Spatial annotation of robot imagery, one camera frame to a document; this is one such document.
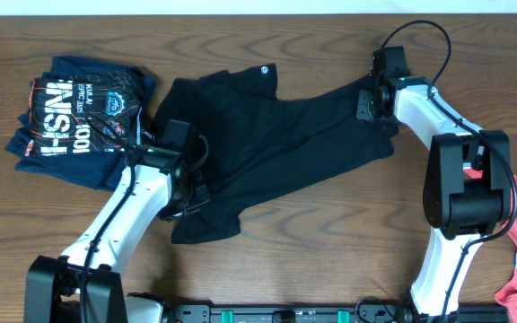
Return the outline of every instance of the wooden table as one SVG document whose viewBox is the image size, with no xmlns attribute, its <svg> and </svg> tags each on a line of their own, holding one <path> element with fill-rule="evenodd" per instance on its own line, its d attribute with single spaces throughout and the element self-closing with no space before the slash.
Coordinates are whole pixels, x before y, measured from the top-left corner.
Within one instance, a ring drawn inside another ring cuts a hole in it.
<svg viewBox="0 0 517 323">
<path fill-rule="evenodd" d="M 0 322 L 22 319 L 25 274 L 56 257 L 110 194 L 15 172 L 4 147 L 28 106 L 29 81 L 55 55 L 145 66 L 161 78 L 152 115 L 176 77 L 277 63 L 278 96 L 309 98 L 369 72 L 372 52 L 404 22 L 424 16 L 142 16 L 0 18 Z M 451 34 L 452 60 L 437 84 L 464 117 L 503 129 L 517 172 L 517 15 L 426 16 Z M 438 31 L 416 26 L 403 44 L 415 74 L 433 77 L 445 55 Z M 396 153 L 246 210 L 239 236 L 171 245 L 172 225 L 147 230 L 124 279 L 126 292 L 234 303 L 399 300 L 416 279 L 429 226 L 422 210 L 428 151 L 402 129 Z M 478 252 L 461 301 L 491 301 L 510 278 L 513 244 Z"/>
</svg>

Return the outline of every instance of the black cable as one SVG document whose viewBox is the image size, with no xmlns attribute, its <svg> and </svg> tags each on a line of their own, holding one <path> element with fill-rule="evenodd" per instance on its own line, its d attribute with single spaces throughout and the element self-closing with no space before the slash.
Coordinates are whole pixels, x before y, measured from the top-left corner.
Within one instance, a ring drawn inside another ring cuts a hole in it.
<svg viewBox="0 0 517 323">
<path fill-rule="evenodd" d="M 367 321 L 366 319 L 363 319 L 362 316 L 360 315 L 360 305 L 362 305 L 365 301 L 369 301 L 369 300 L 375 300 L 375 301 L 378 301 L 378 302 L 382 302 L 381 299 L 379 299 L 378 297 L 376 296 L 366 296 L 364 298 L 362 298 L 355 306 L 355 314 L 358 315 L 358 317 L 361 319 L 361 320 L 364 320 L 364 321 Z M 390 317 L 395 320 L 396 317 L 394 317 L 394 315 L 392 314 L 392 312 L 390 312 L 390 310 L 386 307 L 386 305 L 382 304 L 382 306 L 384 307 L 384 309 L 386 310 L 386 312 L 388 313 L 388 315 L 390 315 Z"/>
<path fill-rule="evenodd" d="M 206 161 L 206 157 L 208 157 L 208 140 L 206 140 L 204 135 L 198 135 L 198 138 L 205 144 L 205 153 L 198 159 L 198 161 L 193 162 L 193 164 L 188 167 L 191 171 L 198 170 L 199 167 L 203 166 Z"/>
<path fill-rule="evenodd" d="M 446 55 L 446 59 L 444 60 L 444 64 L 442 65 L 442 68 L 440 69 L 438 74 L 436 74 L 434 79 L 428 85 L 428 91 L 427 91 L 428 99 L 433 103 L 433 105 L 436 108 L 438 108 L 444 115 L 446 115 L 446 117 L 448 117 L 452 122 L 454 122 L 456 124 L 456 126 L 461 127 L 462 129 L 470 132 L 479 142 L 481 142 L 485 147 L 487 147 L 490 150 L 491 153 L 493 153 L 495 155 L 495 157 L 498 159 L 498 161 L 504 168 L 504 171 L 508 177 L 508 182 L 510 184 L 510 188 L 512 189 L 511 193 L 513 196 L 512 210 L 511 210 L 511 214 L 509 217 L 509 221 L 503 227 L 503 229 L 500 230 L 496 234 L 492 234 L 492 235 L 489 235 L 486 237 L 482 237 L 482 238 L 479 238 L 476 240 L 469 241 L 462 248 L 462 253 L 460 254 L 460 259 L 458 261 L 458 265 L 456 265 L 456 269 L 454 270 L 454 274 L 452 276 L 450 286 L 448 287 L 448 291 L 446 291 L 446 297 L 444 299 L 442 315 L 441 315 L 441 317 L 439 317 L 440 321 L 444 321 L 446 319 L 446 310 L 448 309 L 448 302 L 450 301 L 452 289 L 454 288 L 454 285 L 456 284 L 456 280 L 458 279 L 458 275 L 460 274 L 460 269 L 462 267 L 462 264 L 464 263 L 464 259 L 466 258 L 466 256 L 469 253 L 469 248 L 475 244 L 496 240 L 496 239 L 504 236 L 512 228 L 513 224 L 515 223 L 516 216 L 517 216 L 517 187 L 516 187 L 516 182 L 515 182 L 512 170 L 510 169 L 510 164 L 504 158 L 502 153 L 500 153 L 500 151 L 498 151 L 498 149 L 492 143 L 490 143 L 490 141 L 487 140 L 487 138 L 485 138 L 483 135 L 481 135 L 478 131 L 472 129 L 471 127 L 464 125 L 462 118 L 456 118 L 454 115 L 452 115 L 445 107 L 443 107 L 436 100 L 435 94 L 432 93 L 432 88 L 434 87 L 434 83 L 436 82 L 436 80 L 438 80 L 438 77 L 440 77 L 440 75 L 444 71 L 444 68 L 446 68 L 446 66 L 448 65 L 448 62 L 450 61 L 451 41 L 450 41 L 450 36 L 448 36 L 448 33 L 444 30 L 444 28 L 435 22 L 430 22 L 427 20 L 416 20 L 413 22 L 408 22 L 408 23 L 405 23 L 402 26 L 398 27 L 396 30 L 394 30 L 389 35 L 389 37 L 386 38 L 386 40 L 384 40 L 382 47 L 384 48 L 386 46 L 386 44 L 388 43 L 388 41 L 392 38 L 392 36 L 394 36 L 397 32 L 405 29 L 406 27 L 408 27 L 410 25 L 417 24 L 417 23 L 425 23 L 425 24 L 429 24 L 429 25 L 436 27 L 443 34 L 444 38 L 446 39 L 446 45 L 448 46 L 448 53 Z"/>
<path fill-rule="evenodd" d="M 109 130 L 115 138 L 109 137 L 108 135 L 104 134 L 102 131 L 100 131 L 96 126 L 94 126 L 91 123 L 91 117 L 98 120 L 100 123 L 102 123 L 107 130 Z M 123 141 L 123 138 L 121 138 L 120 135 L 103 119 L 99 118 L 98 116 L 93 115 L 92 113 L 85 114 L 85 120 L 87 121 L 87 124 L 91 127 L 91 129 L 95 132 L 98 132 L 100 135 L 109 138 L 109 140 L 115 142 L 116 144 L 121 145 L 124 148 L 125 155 L 127 156 L 127 161 L 131 162 L 132 159 L 131 156 L 131 147 Z M 131 172 L 131 182 L 129 184 L 129 187 L 125 191 L 125 195 L 121 198 L 121 200 L 117 203 L 113 211 L 109 214 L 105 222 L 101 225 L 99 230 L 97 230 L 97 233 L 95 234 L 95 237 L 91 242 L 89 243 L 89 249 L 87 250 L 87 256 L 85 257 L 85 262 L 83 264 L 83 271 L 81 273 L 81 281 L 79 285 L 80 293 L 81 293 L 81 321 L 82 323 L 87 323 L 87 275 L 89 274 L 89 267 L 91 266 L 91 260 L 93 257 L 93 254 L 95 253 L 95 250 L 97 248 L 97 244 L 101 241 L 101 235 L 107 230 L 107 227 L 109 227 L 109 224 L 111 221 L 115 218 L 115 215 L 117 215 L 120 208 L 125 204 L 125 202 L 129 199 L 129 197 L 133 194 L 133 188 L 135 187 L 135 164 L 129 164 L 129 169 Z"/>
<path fill-rule="evenodd" d="M 384 70 L 381 70 L 376 74 L 376 80 L 374 80 L 374 89 L 376 89 L 378 87 L 378 84 L 380 84 L 381 76 L 384 76 Z"/>
</svg>

